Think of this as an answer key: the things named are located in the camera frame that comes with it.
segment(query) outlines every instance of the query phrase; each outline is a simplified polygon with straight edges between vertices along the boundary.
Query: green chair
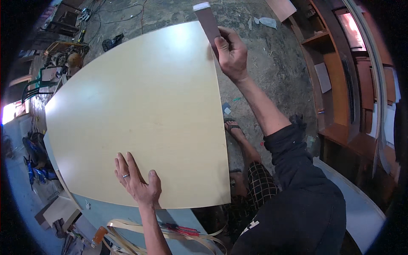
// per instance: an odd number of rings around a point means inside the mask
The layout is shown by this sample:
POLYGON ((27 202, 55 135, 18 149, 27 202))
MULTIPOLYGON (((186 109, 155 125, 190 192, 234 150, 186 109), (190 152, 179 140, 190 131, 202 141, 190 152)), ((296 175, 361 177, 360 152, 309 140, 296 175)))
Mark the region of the green chair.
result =
POLYGON ((40 92, 40 88, 45 88, 45 87, 51 87, 54 86, 56 84, 56 82, 51 82, 51 81, 42 81, 42 71, 45 68, 41 68, 39 71, 39 75, 40 77, 38 79, 32 80, 30 81, 23 90, 23 93, 21 94, 21 104, 24 103, 24 101, 26 101, 27 99, 32 98, 35 95, 39 95, 39 94, 53 94, 53 92, 40 92), (36 84, 36 88, 34 89, 30 89, 28 90, 28 86, 30 86, 31 84, 36 84))

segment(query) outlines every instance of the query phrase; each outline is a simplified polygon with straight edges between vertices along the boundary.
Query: flip-flop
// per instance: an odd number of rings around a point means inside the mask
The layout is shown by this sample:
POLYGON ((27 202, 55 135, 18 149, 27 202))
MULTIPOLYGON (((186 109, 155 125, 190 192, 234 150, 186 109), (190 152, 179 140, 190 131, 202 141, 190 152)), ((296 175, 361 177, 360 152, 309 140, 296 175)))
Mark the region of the flip-flop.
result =
MULTIPOLYGON (((235 121, 235 119, 233 119, 233 118, 224 118, 224 124, 225 124, 227 121, 235 121)), ((227 124, 227 126, 228 126, 227 132, 228 132, 230 135, 232 135, 232 134, 231 134, 231 129, 240 129, 240 130, 242 131, 241 127, 238 126, 238 125, 228 125, 228 124, 227 124)))

